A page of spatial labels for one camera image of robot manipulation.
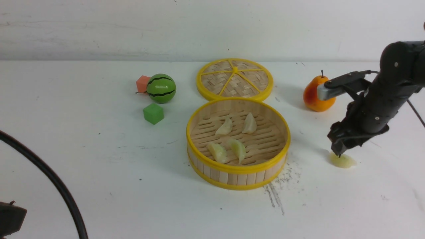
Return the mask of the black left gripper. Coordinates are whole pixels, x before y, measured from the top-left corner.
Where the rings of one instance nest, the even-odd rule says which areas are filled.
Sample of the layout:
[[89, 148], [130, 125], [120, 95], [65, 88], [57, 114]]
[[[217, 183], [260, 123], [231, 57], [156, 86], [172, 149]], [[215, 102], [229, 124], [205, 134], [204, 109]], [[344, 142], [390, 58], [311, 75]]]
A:
[[0, 237], [20, 231], [27, 210], [14, 205], [15, 201], [0, 203]]

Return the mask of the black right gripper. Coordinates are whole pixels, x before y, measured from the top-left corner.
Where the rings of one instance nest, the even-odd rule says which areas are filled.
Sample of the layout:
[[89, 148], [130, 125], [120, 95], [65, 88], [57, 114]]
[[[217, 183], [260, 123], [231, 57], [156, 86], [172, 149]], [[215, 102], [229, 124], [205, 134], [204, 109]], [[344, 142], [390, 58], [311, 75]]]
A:
[[363, 124], [358, 118], [367, 116], [367, 113], [362, 111], [363, 100], [354, 100], [347, 105], [347, 112], [342, 121], [337, 121], [331, 125], [327, 135], [331, 141], [331, 150], [341, 156], [346, 150], [362, 146], [369, 139], [382, 135], [389, 131], [389, 126], [384, 124], [382, 129], [377, 132], [367, 132], [363, 129]]

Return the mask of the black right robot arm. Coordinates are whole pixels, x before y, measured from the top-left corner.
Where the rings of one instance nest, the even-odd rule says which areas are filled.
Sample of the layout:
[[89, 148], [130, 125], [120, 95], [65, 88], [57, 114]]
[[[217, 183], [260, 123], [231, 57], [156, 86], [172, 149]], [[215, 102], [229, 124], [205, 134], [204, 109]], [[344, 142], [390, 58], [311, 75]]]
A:
[[328, 138], [337, 156], [362, 146], [369, 139], [389, 131], [388, 122], [409, 98], [425, 85], [424, 41], [395, 42], [381, 54], [380, 70], [372, 82], [365, 76], [372, 70], [353, 71], [318, 86], [320, 100], [344, 93], [353, 99], [342, 121], [331, 125]]

